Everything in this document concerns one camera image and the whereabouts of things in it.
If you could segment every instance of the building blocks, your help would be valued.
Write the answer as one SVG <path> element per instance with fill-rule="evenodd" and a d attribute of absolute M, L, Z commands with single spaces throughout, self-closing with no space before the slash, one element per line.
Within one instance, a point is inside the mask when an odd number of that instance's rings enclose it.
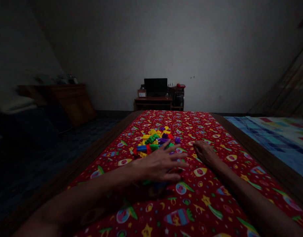
<path fill-rule="evenodd" d="M 170 139 L 175 144 L 181 143 L 180 137 L 173 137 L 171 132 L 168 131 L 169 127 L 161 127 L 160 129 L 151 129 L 148 135 L 143 135 L 141 143 L 133 150 L 133 154 L 141 158 L 151 154 L 161 147 L 162 144 L 166 143 Z M 165 149 L 174 146 L 170 143 Z"/>

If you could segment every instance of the black monitor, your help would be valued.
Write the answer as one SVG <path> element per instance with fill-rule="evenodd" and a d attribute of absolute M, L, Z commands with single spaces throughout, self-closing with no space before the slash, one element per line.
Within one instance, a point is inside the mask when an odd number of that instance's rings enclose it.
<path fill-rule="evenodd" d="M 168 88 L 167 78 L 145 78 L 147 96 L 165 96 Z"/>

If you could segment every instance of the mat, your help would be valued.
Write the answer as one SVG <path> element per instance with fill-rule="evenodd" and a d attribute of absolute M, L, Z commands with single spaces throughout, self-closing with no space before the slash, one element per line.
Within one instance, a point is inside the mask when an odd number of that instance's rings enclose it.
<path fill-rule="evenodd" d="M 150 129 L 168 126 L 182 139 L 189 169 L 183 181 L 143 181 L 103 197 L 81 219 L 74 236 L 257 236 L 236 200 L 197 158 L 192 143 L 204 140 L 233 171 L 303 227 L 303 211 L 208 113 L 145 111 L 67 189 L 134 159 L 131 150 Z"/>
<path fill-rule="evenodd" d="M 250 116 L 247 118 L 303 147 L 303 119 Z"/>
<path fill-rule="evenodd" d="M 303 146 L 255 123 L 248 117 L 225 117 L 278 159 L 303 176 Z"/>

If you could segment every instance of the wall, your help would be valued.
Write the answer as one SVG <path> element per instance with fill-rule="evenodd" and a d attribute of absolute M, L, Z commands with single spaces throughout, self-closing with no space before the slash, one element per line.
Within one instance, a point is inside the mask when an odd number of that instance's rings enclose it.
<path fill-rule="evenodd" d="M 63 69 L 98 110 L 132 110 L 143 78 L 186 85 L 185 110 L 247 112 L 303 47 L 303 1 L 32 0 Z"/>
<path fill-rule="evenodd" d="M 36 84 L 36 74 L 63 73 L 25 0 L 0 1 L 0 88 Z"/>

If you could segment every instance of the wooden cabinet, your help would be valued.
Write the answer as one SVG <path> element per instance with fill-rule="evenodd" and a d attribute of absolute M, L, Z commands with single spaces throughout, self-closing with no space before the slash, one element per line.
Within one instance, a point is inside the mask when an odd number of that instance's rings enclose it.
<path fill-rule="evenodd" d="M 85 84 L 37 86 L 48 104 L 60 104 L 74 126 L 97 116 L 89 99 Z"/>

